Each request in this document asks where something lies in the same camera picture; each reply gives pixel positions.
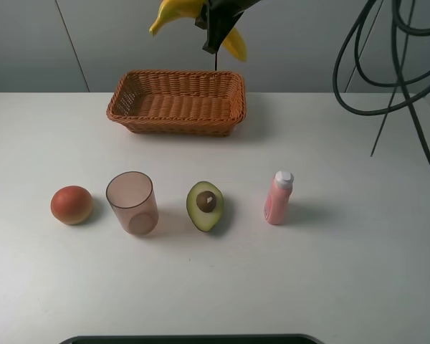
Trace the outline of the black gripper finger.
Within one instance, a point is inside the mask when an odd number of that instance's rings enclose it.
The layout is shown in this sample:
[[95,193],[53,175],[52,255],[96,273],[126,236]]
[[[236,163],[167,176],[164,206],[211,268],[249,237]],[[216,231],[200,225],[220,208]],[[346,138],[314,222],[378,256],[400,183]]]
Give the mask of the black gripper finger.
[[216,54],[242,14],[257,2],[258,0],[204,1],[195,21],[197,27],[207,31],[203,50]]

